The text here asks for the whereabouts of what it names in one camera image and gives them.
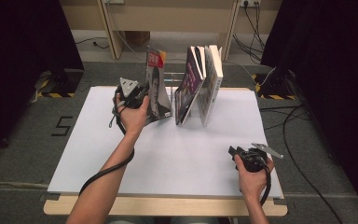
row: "book cover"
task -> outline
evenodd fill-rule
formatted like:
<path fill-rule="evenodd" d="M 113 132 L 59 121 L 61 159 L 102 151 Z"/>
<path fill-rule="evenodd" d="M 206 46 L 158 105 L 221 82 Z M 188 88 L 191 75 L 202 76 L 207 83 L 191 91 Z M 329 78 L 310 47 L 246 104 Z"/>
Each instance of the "book cover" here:
<path fill-rule="evenodd" d="M 187 48 L 186 71 L 181 84 L 175 91 L 176 125 L 184 123 L 191 106 L 196 102 L 203 82 L 202 55 L 203 47 Z"/>
<path fill-rule="evenodd" d="M 146 81 L 149 82 L 146 125 L 172 115 L 171 102 L 164 83 L 164 64 L 166 52 L 148 48 L 146 58 Z"/>
<path fill-rule="evenodd" d="M 223 80 L 221 49 L 216 45 L 205 47 L 206 76 L 198 97 L 200 117 L 203 126 L 208 125 L 213 105 Z"/>

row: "gray carpet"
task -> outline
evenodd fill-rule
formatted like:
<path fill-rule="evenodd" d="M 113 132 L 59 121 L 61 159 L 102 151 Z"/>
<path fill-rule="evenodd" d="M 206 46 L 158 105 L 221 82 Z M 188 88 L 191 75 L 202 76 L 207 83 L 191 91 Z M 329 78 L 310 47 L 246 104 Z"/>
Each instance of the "gray carpet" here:
<path fill-rule="evenodd" d="M 43 212 L 46 188 L 59 162 L 81 107 L 91 86 L 117 85 L 120 77 L 143 81 L 143 63 L 84 63 L 85 73 L 73 98 L 39 98 L 27 107 L 7 138 L 8 146 L 0 148 L 0 223 L 63 223 L 66 217 L 47 216 Z M 184 72 L 183 64 L 167 64 L 166 72 Z M 266 67 L 247 66 L 250 73 L 267 73 Z M 222 87 L 255 89 L 252 79 L 237 65 L 224 66 Z M 300 105 L 298 100 L 257 99 L 260 108 Z M 275 160 L 289 213 L 270 217 L 271 223 L 338 223 L 333 212 L 309 182 L 332 205 L 343 223 L 358 223 L 358 197 L 341 167 L 329 158 L 307 110 L 300 107 L 285 125 L 286 148 L 282 124 L 292 108 L 262 111 L 268 144 L 284 155 Z M 70 126 L 66 136 L 56 128 Z M 299 167 L 305 177 L 297 170 Z M 6 182 L 20 182 L 11 186 Z M 241 217 L 240 223 L 249 223 Z"/>

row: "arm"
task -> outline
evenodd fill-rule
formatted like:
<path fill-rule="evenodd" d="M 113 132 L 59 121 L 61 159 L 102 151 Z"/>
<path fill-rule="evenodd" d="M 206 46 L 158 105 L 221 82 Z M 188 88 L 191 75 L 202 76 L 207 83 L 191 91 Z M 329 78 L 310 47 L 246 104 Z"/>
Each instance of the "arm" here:
<path fill-rule="evenodd" d="M 143 127 L 145 126 L 146 111 L 149 99 L 146 96 L 139 109 L 124 109 L 121 106 L 121 121 L 126 128 L 126 134 L 101 170 L 107 169 L 126 160 L 135 146 Z M 77 199 L 68 217 L 67 223 L 104 223 L 117 197 L 118 188 L 126 166 L 96 179 Z"/>
<path fill-rule="evenodd" d="M 257 173 L 250 173 L 245 169 L 241 158 L 238 155 L 234 157 L 235 163 L 238 167 L 240 176 L 240 188 L 249 211 L 249 217 L 252 224 L 266 224 L 269 223 L 263 208 L 260 204 L 260 194 L 267 184 L 266 173 L 261 170 Z M 274 168 L 273 161 L 268 158 L 267 166 L 272 171 Z"/>

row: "black curtain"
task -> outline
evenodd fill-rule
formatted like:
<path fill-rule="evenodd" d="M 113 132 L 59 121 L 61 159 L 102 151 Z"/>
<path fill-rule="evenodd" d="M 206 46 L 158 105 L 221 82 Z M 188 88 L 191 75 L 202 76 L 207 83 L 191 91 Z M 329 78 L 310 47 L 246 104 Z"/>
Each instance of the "black curtain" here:
<path fill-rule="evenodd" d="M 303 23 L 310 8 L 318 13 Z M 358 2 L 283 0 L 261 63 L 296 73 L 328 150 L 358 193 Z"/>
<path fill-rule="evenodd" d="M 64 68 L 84 70 L 60 2 L 0 2 L 0 142 L 41 73 L 61 74 Z"/>

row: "hand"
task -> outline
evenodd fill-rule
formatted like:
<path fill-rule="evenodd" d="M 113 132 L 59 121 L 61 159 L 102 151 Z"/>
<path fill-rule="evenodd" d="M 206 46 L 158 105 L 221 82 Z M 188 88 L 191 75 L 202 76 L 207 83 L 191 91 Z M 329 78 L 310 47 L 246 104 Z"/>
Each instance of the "hand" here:
<path fill-rule="evenodd" d="M 260 194 L 267 185 L 266 172 L 261 170 L 257 173 L 248 172 L 243 165 L 243 161 L 239 155 L 234 156 L 240 176 L 240 189 L 245 200 L 259 200 Z M 268 158 L 267 167 L 272 172 L 274 162 Z"/>
<path fill-rule="evenodd" d="M 117 104 L 120 103 L 120 94 L 117 94 Z M 142 105 L 138 109 L 130 109 L 122 105 L 117 109 L 120 114 L 121 122 L 126 129 L 126 133 L 141 133 L 145 126 L 149 97 L 145 96 Z"/>

